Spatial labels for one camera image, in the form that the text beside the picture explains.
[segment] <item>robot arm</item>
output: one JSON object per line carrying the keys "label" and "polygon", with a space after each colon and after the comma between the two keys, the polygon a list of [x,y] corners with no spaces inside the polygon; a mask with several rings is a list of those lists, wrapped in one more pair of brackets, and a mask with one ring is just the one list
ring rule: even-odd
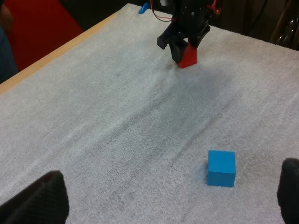
{"label": "robot arm", "polygon": [[160,1],[164,6],[173,5],[174,10],[171,24],[157,39],[158,46],[165,49],[169,44],[172,59],[182,68],[196,63],[196,58],[191,60],[194,63],[184,61],[190,60],[190,56],[186,54],[191,54],[191,52],[193,52],[193,57],[196,57],[197,47],[210,31],[207,0]]}

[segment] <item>table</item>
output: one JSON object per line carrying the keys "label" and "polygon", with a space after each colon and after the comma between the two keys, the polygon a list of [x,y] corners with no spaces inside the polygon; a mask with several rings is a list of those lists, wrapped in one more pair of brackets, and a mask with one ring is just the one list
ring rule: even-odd
{"label": "table", "polygon": [[[0,95],[0,202],[60,170],[67,223],[281,224],[299,52],[211,27],[182,70],[138,9]],[[235,152],[233,188],[207,186],[209,150]]]}
{"label": "table", "polygon": [[20,71],[18,74],[10,78],[9,80],[5,81],[4,83],[0,84],[0,95],[6,92],[7,90],[10,90],[14,86],[16,86],[18,83],[32,75],[33,73],[37,72],[44,66],[46,66],[49,62],[54,60],[55,58],[60,57],[62,54],[67,52],[68,50],[72,49],[76,45],[80,44],[82,41],[88,39],[90,36],[92,36],[94,33],[102,29],[105,25],[107,25],[116,15],[117,13],[114,13],[113,15],[107,17],[103,21],[99,22],[97,25],[93,26],[92,28],[88,29],[84,33],[80,34],[79,36],[75,37],[71,41],[67,42],[60,48],[54,50],[50,54],[46,55],[42,59],[38,60],[31,66],[27,67],[26,69]]}

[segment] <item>blue block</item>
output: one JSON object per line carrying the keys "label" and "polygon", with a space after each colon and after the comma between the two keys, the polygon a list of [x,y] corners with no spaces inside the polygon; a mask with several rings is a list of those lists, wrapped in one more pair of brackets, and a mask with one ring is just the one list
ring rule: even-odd
{"label": "blue block", "polygon": [[233,187],[235,183],[235,153],[209,151],[207,184]]}

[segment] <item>black object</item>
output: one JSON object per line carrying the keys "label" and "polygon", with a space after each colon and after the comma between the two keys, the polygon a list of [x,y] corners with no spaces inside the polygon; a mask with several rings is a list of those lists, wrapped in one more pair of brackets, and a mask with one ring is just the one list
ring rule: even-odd
{"label": "black object", "polygon": [[298,159],[288,158],[283,162],[277,198],[285,223],[299,224]]}
{"label": "black object", "polygon": [[69,201],[61,172],[51,171],[0,206],[1,224],[64,224]]}
{"label": "black object", "polygon": [[172,59],[179,63],[188,46],[184,39],[189,38],[189,43],[197,48],[210,31],[207,0],[173,0],[167,3],[174,7],[172,22],[158,37],[157,44],[162,49],[169,44]]}

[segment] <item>person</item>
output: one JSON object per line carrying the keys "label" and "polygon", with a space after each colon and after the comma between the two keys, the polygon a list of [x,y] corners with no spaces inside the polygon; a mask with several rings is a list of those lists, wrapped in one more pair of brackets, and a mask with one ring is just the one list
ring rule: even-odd
{"label": "person", "polygon": [[6,37],[6,33],[11,31],[13,21],[12,14],[4,5],[4,0],[0,0],[0,84],[18,72],[11,46]]}

